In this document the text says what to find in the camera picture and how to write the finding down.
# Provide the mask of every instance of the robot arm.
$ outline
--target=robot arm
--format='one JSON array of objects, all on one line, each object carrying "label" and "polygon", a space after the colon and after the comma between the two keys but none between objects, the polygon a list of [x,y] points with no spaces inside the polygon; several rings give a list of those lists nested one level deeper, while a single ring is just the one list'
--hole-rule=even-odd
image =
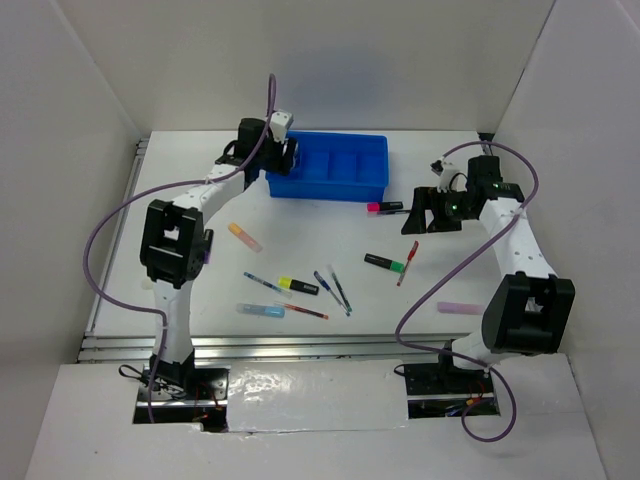
[{"label": "robot arm", "polygon": [[[438,188],[418,187],[414,191],[409,219],[403,234],[451,232],[462,229],[464,220],[480,220],[494,236],[520,214],[518,222],[493,245],[503,280],[482,318],[479,330],[452,342],[451,350],[491,365],[517,355],[555,353],[560,346],[575,289],[571,280],[557,278],[542,255],[526,212],[519,211],[524,196],[516,184],[500,176],[498,157],[469,160],[467,190],[451,191],[457,170],[436,162],[441,174]],[[426,226],[425,210],[433,221]],[[481,369],[459,357],[453,365]]]},{"label": "robot arm", "polygon": [[[235,171],[253,150],[264,129],[264,121],[243,119],[238,139],[231,142],[207,178],[219,178]],[[276,111],[269,135],[244,171],[226,180],[193,187],[169,202],[154,200],[147,209],[140,261],[153,281],[156,308],[167,315],[165,348],[157,376],[190,390],[195,350],[189,330],[193,281],[200,274],[211,248],[213,232],[204,226],[229,200],[240,195],[259,176],[260,170],[287,175],[294,167],[297,144],[286,134],[293,116]],[[156,325],[151,365],[155,362],[163,333]]]}]

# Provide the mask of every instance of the pink highlighter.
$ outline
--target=pink highlighter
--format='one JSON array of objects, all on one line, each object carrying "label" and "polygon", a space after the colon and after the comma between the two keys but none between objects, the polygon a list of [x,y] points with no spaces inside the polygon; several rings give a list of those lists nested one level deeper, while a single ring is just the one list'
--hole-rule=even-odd
[{"label": "pink highlighter", "polygon": [[249,247],[251,250],[253,250],[256,253],[260,253],[262,251],[262,245],[260,245],[258,242],[256,242],[253,238],[251,238],[251,236],[245,232],[244,230],[242,230],[238,225],[236,225],[235,223],[230,223],[229,224],[229,231],[231,233],[233,233],[236,237],[238,237],[238,239],[244,243],[247,247]]}]

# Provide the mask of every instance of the blue pen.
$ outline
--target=blue pen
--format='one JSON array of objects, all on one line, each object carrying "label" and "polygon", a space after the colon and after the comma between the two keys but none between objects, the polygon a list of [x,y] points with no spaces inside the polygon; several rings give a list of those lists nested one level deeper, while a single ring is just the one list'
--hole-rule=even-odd
[{"label": "blue pen", "polygon": [[329,292],[333,298],[336,299],[336,302],[338,302],[338,305],[340,305],[342,307],[342,309],[344,310],[344,313],[347,314],[347,317],[350,317],[351,314],[349,313],[349,310],[347,310],[347,307],[345,307],[343,305],[343,303],[340,301],[340,299],[336,296],[335,293],[333,293],[333,290],[331,290],[331,287],[329,286],[329,284],[327,282],[325,282],[324,278],[322,278],[320,276],[320,274],[318,273],[318,271],[316,270],[315,272],[313,272],[313,276],[316,277],[316,280],[318,280],[318,283],[320,283],[320,285],[322,285],[324,287],[324,289]]},{"label": "blue pen", "polygon": [[261,278],[256,277],[255,275],[250,274],[249,272],[244,272],[244,276],[247,278],[250,278],[251,280],[253,280],[254,282],[258,282],[261,283],[262,285],[264,285],[265,287],[269,287],[272,290],[275,290],[276,292],[278,292],[280,295],[284,295],[287,298],[291,298],[293,295],[291,294],[291,292],[287,292],[286,290],[281,289],[280,287],[276,287],[275,285],[273,285],[272,283],[267,282],[266,280],[262,280]]}]

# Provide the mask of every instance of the black marker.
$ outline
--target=black marker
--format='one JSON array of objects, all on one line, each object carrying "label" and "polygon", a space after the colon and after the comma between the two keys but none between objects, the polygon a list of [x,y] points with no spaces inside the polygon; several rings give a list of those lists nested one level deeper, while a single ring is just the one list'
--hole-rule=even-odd
[{"label": "black marker", "polygon": [[391,270],[392,272],[402,273],[402,271],[404,270],[404,265],[400,262],[394,262],[393,260],[389,260],[388,258],[379,257],[370,253],[367,253],[364,256],[364,261],[370,263],[371,265],[377,265],[378,267],[386,268],[387,270]]},{"label": "black marker", "polygon": [[296,292],[309,293],[311,295],[317,295],[320,290],[319,287],[311,285],[310,283],[301,282],[300,280],[294,280],[290,277],[280,277],[278,285],[289,290],[295,290]]}]

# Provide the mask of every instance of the wire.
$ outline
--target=wire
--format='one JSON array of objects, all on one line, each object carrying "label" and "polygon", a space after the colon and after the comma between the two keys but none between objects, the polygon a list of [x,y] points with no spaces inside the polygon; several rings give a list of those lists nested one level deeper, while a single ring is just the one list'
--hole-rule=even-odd
[{"label": "wire", "polygon": [[460,175],[462,175],[465,179],[467,179],[467,176],[464,173],[456,172],[456,174],[453,177],[451,177],[451,180],[449,181],[449,190],[453,190],[453,182],[455,182],[456,178],[458,178]]},{"label": "wire", "polygon": [[91,247],[93,246],[93,242],[98,236],[98,233],[100,233],[100,230],[102,230],[105,224],[109,220],[111,220],[113,217],[115,217],[121,210],[128,207],[136,200],[139,200],[153,193],[160,192],[162,190],[168,190],[170,188],[185,187],[185,186],[192,186],[192,185],[206,185],[209,183],[222,182],[243,171],[246,168],[246,166],[251,162],[251,160],[253,160],[253,158],[256,156],[256,154],[258,153],[258,150],[260,149],[260,147],[262,146],[262,143],[264,142],[264,139],[267,137],[267,133],[269,131],[269,124],[271,123],[271,116],[273,115],[275,102],[276,102],[276,77],[274,74],[270,74],[269,75],[269,93],[268,93],[268,100],[267,100],[267,120],[264,124],[264,128],[262,129],[262,133],[260,134],[260,138],[258,139],[258,142],[253,147],[253,150],[251,151],[249,156],[233,172],[228,173],[226,175],[222,175],[217,178],[209,179],[209,180],[198,179],[198,180],[185,180],[182,182],[168,183],[166,185],[160,185],[157,187],[150,188],[149,190],[140,192],[134,195],[133,197],[129,198],[125,202],[123,202],[121,205],[116,207],[113,211],[109,212],[107,215],[105,215],[105,217],[102,220],[100,220],[100,222],[98,222],[98,224],[95,226],[95,228],[89,235],[89,238],[87,239],[87,243],[84,247],[84,254],[82,256],[82,270],[84,271],[84,276],[87,279],[87,282],[89,283],[89,286],[93,289],[93,291],[96,294],[98,294],[100,298],[102,298],[103,300],[106,300],[109,303],[112,303],[113,305],[116,305],[117,307],[124,308],[127,310],[132,310],[134,312],[152,313],[155,315],[160,315],[161,322],[162,322],[162,335],[160,337],[160,345],[158,347],[158,353],[156,354],[156,359],[153,362],[153,365],[151,367],[151,373],[149,374],[147,412],[149,413],[150,423],[154,423],[153,409],[151,406],[151,394],[153,392],[153,385],[155,383],[156,373],[158,371],[158,365],[160,364],[162,352],[164,351],[165,345],[167,343],[167,327],[168,327],[167,315],[162,310],[158,310],[156,308],[141,307],[139,305],[132,305],[130,303],[122,302],[112,297],[111,295],[106,293],[104,290],[102,290],[102,288],[100,288],[98,283],[95,281],[95,279],[91,275],[91,270],[89,269],[89,255],[91,254]]},{"label": "wire", "polygon": [[531,162],[529,160],[527,160],[522,154],[516,152],[512,148],[507,147],[506,145],[503,145],[501,143],[484,141],[484,140],[477,140],[477,141],[473,141],[473,142],[463,143],[463,144],[458,145],[457,147],[454,147],[451,150],[449,150],[441,158],[446,158],[449,155],[451,155],[452,153],[457,152],[458,150],[461,150],[461,149],[466,148],[466,147],[471,147],[473,145],[488,145],[488,146],[491,146],[491,147],[499,148],[501,150],[504,150],[504,151],[509,152],[512,155],[514,155],[522,163],[524,163],[525,166],[531,172],[531,176],[533,177],[533,189],[531,190],[531,193],[529,194],[529,196],[524,200],[524,202],[522,202],[522,204],[520,205],[520,209],[518,211],[516,211],[516,213],[514,214],[513,219],[507,224],[507,226],[505,226],[502,230],[500,230],[496,235],[491,237],[484,245],[482,245],[480,248],[478,248],[475,252],[473,252],[471,255],[469,255],[465,260],[463,260],[462,263],[460,263],[453,270],[451,270],[448,274],[446,274],[438,283],[436,283],[433,287],[431,287],[431,289],[427,293],[425,293],[422,297],[420,297],[420,299],[407,311],[407,313],[404,314],[404,316],[402,317],[402,319],[398,323],[398,326],[396,327],[395,338],[396,338],[396,342],[398,342],[400,345],[403,345],[405,347],[414,348],[416,350],[424,350],[424,351],[430,352],[430,353],[438,353],[438,354],[444,354],[444,355],[450,355],[450,356],[453,356],[453,357],[458,357],[458,358],[461,358],[461,359],[466,360],[468,362],[471,362],[471,363],[474,363],[476,365],[479,365],[480,367],[482,367],[484,369],[487,369],[489,372],[493,373],[496,377],[498,377],[498,379],[502,382],[502,384],[504,385],[504,387],[505,387],[505,389],[507,391],[507,395],[509,396],[509,400],[511,402],[511,408],[512,408],[512,410],[511,410],[511,420],[509,421],[509,424],[504,429],[504,431],[502,433],[496,435],[495,437],[486,438],[486,437],[480,437],[480,436],[476,435],[471,430],[469,430],[469,427],[467,426],[466,417],[467,417],[467,414],[471,411],[471,409],[475,408],[476,406],[481,405],[483,403],[487,403],[489,401],[492,401],[492,399],[483,399],[483,400],[480,400],[478,402],[475,402],[475,403],[469,405],[462,412],[462,415],[460,417],[461,418],[461,422],[462,422],[462,428],[467,433],[467,435],[469,435],[474,440],[478,440],[479,442],[491,443],[491,442],[500,441],[503,438],[505,438],[507,435],[509,435],[511,430],[513,430],[513,427],[514,427],[514,425],[516,423],[516,418],[517,418],[517,415],[518,415],[517,405],[516,405],[516,398],[515,398],[515,396],[513,394],[513,391],[511,390],[511,387],[507,383],[506,379],[502,376],[502,374],[498,370],[496,370],[494,367],[490,366],[489,364],[487,364],[487,363],[485,363],[485,362],[483,362],[481,360],[478,360],[478,359],[475,359],[475,358],[471,358],[471,357],[469,357],[467,355],[463,355],[461,353],[453,352],[451,350],[445,350],[445,349],[442,349],[442,348],[435,348],[435,347],[428,347],[428,346],[420,345],[420,344],[417,344],[417,343],[406,342],[401,337],[402,329],[404,328],[406,323],[409,321],[411,316],[418,310],[418,308],[420,308],[438,290],[440,290],[444,285],[446,285],[447,282],[449,282],[449,280],[451,280],[458,273],[460,273],[462,270],[464,270],[471,262],[473,262],[476,258],[478,258],[480,255],[482,255],[484,252],[486,252],[489,248],[491,248],[498,240],[500,240],[502,237],[504,237],[507,234],[507,232],[509,232],[509,230],[511,230],[513,228],[513,226],[518,222],[518,219],[520,218],[520,213],[519,212],[524,210],[524,208],[527,205],[529,205],[529,203],[531,203],[531,200],[533,200],[534,197],[536,196],[536,194],[538,193],[538,187],[540,185],[540,181],[538,179],[538,173],[536,172],[536,170],[533,167],[533,165],[531,164]]}]

